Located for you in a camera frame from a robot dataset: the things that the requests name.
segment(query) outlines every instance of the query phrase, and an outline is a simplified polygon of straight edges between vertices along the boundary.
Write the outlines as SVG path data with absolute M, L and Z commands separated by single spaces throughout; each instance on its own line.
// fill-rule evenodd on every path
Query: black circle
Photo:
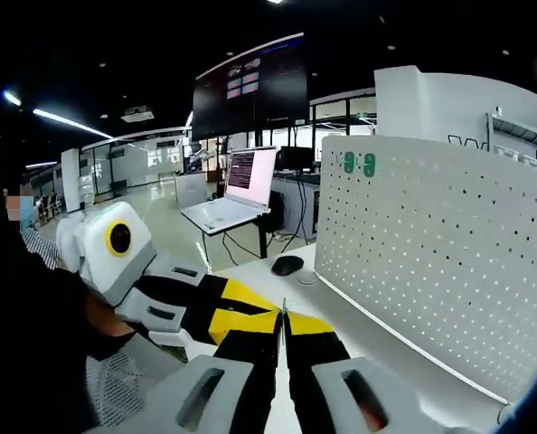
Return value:
M 109 243 L 116 253 L 126 253 L 132 242 L 130 229 L 124 223 L 118 223 L 109 234 Z

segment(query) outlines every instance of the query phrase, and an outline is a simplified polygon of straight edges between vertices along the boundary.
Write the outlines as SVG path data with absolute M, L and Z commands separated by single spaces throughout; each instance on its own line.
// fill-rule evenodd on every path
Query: black table leg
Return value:
M 258 226 L 259 226 L 259 253 L 260 253 L 260 258 L 265 259 L 265 258 L 268 257 L 268 255 L 267 255 L 267 232 L 265 231 L 265 227 L 262 224 L 262 219 L 259 219 Z

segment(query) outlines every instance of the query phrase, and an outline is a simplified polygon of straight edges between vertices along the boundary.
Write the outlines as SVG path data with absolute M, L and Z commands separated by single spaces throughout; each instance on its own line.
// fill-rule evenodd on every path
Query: black mouse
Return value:
M 277 276 L 288 276 L 303 268 L 305 262 L 298 256 L 281 256 L 272 266 L 272 272 Z

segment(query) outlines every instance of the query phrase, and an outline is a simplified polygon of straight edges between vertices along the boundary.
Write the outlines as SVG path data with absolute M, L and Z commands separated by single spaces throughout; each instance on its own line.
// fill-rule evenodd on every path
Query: white pegboard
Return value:
M 517 400 L 537 373 L 537 172 L 406 138 L 328 137 L 323 149 L 317 273 L 422 353 Z

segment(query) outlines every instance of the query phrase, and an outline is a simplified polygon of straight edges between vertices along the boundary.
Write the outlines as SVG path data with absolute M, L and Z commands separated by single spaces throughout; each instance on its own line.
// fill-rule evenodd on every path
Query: laptop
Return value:
M 233 151 L 224 197 L 184 208 L 180 213 L 208 235 L 227 231 L 270 212 L 269 197 L 277 149 Z

